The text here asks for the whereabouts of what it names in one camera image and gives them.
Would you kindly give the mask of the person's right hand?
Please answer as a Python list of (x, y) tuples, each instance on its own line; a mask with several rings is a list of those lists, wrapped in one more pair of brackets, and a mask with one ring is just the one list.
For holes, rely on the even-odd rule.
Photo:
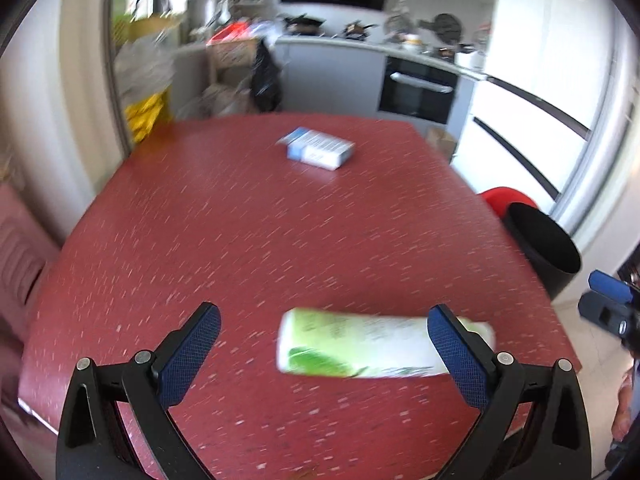
[(623, 382), (617, 391), (617, 408), (612, 423), (612, 438), (614, 441), (623, 441), (628, 434), (634, 414), (632, 414), (632, 399), (634, 398), (634, 367), (626, 370)]

